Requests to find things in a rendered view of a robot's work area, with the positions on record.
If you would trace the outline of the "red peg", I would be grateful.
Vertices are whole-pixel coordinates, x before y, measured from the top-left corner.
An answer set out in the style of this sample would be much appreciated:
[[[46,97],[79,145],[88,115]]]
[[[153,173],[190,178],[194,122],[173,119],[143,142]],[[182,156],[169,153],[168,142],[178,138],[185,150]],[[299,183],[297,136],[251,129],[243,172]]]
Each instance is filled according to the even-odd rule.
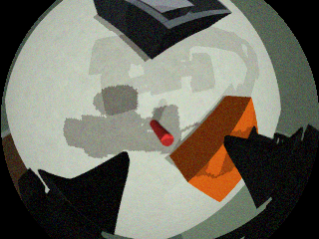
[[[151,125],[153,130],[156,132],[160,144],[162,144],[162,146],[170,146],[172,144],[172,141],[174,140],[172,139],[172,135],[170,134],[170,132],[168,132],[166,128],[160,126],[160,124],[155,119],[152,119]]]

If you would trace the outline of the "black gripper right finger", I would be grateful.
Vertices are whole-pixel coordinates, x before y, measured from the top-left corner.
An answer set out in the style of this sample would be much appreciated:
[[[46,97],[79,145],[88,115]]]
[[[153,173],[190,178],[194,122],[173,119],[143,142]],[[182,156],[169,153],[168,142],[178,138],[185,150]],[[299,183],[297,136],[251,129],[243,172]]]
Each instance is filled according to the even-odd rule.
[[[280,143],[225,135],[223,146],[246,183],[256,208],[262,206],[286,171],[292,151],[302,139],[303,126],[290,138]]]

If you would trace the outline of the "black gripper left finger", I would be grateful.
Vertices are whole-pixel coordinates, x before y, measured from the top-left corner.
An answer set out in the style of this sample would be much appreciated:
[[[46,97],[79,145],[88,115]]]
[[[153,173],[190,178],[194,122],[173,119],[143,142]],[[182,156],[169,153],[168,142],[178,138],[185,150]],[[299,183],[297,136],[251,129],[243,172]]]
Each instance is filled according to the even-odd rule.
[[[39,168],[37,171],[49,190],[71,203],[89,222],[103,228],[103,232],[115,235],[129,164],[128,153],[121,151],[100,166],[71,179]]]

